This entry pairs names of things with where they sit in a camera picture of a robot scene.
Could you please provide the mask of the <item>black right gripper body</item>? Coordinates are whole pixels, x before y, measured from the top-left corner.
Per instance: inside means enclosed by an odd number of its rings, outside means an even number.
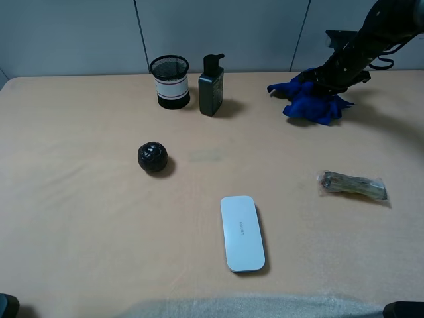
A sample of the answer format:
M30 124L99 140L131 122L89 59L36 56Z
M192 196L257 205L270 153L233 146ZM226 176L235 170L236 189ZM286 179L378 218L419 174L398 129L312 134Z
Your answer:
M329 46L334 49L322 65L300 73L299 82L312 83L315 95L336 95L370 80L365 70L370 63L370 37L356 31L327 30Z

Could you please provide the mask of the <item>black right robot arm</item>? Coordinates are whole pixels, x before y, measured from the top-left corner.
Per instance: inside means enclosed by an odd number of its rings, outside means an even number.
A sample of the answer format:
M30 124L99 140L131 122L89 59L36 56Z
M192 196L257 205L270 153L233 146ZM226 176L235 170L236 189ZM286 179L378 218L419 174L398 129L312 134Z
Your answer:
M388 70L396 53L423 33L423 2L414 0L377 1L356 31L328 30L331 57L322 65L299 74L310 95L331 96L351 86L366 83L373 70Z

